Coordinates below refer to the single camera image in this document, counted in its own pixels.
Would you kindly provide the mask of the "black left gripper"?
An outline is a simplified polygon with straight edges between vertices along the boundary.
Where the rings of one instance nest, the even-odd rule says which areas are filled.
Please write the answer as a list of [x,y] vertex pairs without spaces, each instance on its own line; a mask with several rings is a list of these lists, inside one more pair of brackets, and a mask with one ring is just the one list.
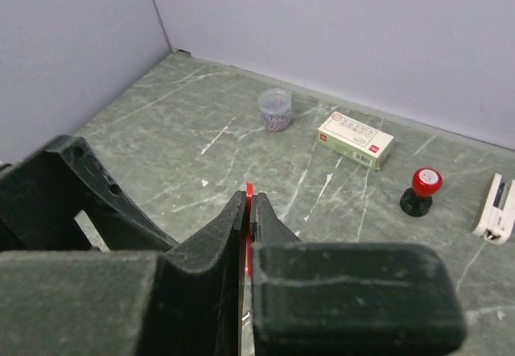
[[110,250],[167,251],[178,242],[121,189],[83,137],[59,135],[1,166],[1,249],[92,250],[85,212]]

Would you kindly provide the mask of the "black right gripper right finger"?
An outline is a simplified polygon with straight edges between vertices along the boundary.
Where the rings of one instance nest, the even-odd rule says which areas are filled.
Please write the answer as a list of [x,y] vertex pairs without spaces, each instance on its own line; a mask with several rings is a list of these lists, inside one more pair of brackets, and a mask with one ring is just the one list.
[[250,206],[258,355],[449,355],[468,335],[442,259],[409,243],[303,242]]

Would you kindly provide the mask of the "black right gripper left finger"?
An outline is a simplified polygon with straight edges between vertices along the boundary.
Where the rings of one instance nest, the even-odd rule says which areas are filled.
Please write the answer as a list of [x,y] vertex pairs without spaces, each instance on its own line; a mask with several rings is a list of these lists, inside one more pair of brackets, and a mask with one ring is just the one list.
[[245,194],[170,250],[1,255],[4,355],[238,355]]

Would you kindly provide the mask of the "red key tag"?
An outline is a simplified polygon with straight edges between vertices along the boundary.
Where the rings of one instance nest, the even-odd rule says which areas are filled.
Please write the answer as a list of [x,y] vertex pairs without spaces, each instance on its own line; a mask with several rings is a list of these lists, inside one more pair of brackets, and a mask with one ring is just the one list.
[[245,271],[249,279],[252,278],[252,260],[251,260],[251,244],[252,244],[252,232],[251,232],[251,209],[252,209],[252,200],[253,200],[253,184],[248,182],[246,184],[246,201],[245,201],[245,218],[246,218],[246,237],[245,237],[245,256],[246,256],[246,264]]

